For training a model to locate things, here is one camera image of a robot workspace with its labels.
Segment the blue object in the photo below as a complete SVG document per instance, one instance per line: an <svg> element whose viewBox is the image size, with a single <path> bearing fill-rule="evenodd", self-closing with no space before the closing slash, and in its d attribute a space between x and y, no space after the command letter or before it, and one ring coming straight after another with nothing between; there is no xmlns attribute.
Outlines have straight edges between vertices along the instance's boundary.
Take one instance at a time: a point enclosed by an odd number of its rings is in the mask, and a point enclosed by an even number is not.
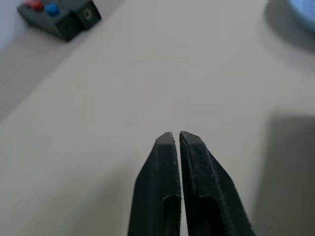
<svg viewBox="0 0 315 236"><path fill-rule="evenodd" d="M59 7L55 3L50 3L50 4L46 5L45 10L46 10L47 14L50 16L56 16L59 14Z"/></svg>
<svg viewBox="0 0 315 236"><path fill-rule="evenodd" d="M302 26L315 33L315 0L288 0Z"/></svg>

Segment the wall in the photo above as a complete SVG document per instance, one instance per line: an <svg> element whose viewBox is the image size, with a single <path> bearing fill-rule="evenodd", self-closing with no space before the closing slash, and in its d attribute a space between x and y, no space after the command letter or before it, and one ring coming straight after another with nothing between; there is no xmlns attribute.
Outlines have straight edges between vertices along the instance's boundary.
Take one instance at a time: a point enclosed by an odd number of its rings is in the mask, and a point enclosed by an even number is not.
<svg viewBox="0 0 315 236"><path fill-rule="evenodd" d="M0 0L0 52L27 27L16 7L23 0Z"/></svg>

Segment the white table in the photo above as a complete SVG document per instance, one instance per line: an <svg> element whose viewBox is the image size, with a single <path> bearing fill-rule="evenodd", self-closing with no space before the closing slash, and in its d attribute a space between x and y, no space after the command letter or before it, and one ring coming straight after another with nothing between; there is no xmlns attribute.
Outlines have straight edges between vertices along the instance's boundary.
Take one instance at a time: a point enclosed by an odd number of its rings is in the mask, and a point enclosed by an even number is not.
<svg viewBox="0 0 315 236"><path fill-rule="evenodd" d="M313 235L311 36L274 31L265 0L119 1L95 1L106 19L69 44L30 29L0 55L0 235L126 235L155 138L180 130L257 235Z"/></svg>

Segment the table surface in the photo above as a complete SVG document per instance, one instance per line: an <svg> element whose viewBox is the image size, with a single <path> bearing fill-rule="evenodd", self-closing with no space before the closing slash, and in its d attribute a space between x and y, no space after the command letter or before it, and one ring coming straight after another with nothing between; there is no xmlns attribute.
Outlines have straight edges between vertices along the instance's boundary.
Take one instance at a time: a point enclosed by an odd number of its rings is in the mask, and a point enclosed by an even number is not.
<svg viewBox="0 0 315 236"><path fill-rule="evenodd" d="M285 1L95 3L71 43L30 29L0 55L0 235L126 235L155 138L181 130L257 235L314 235L315 40Z"/></svg>

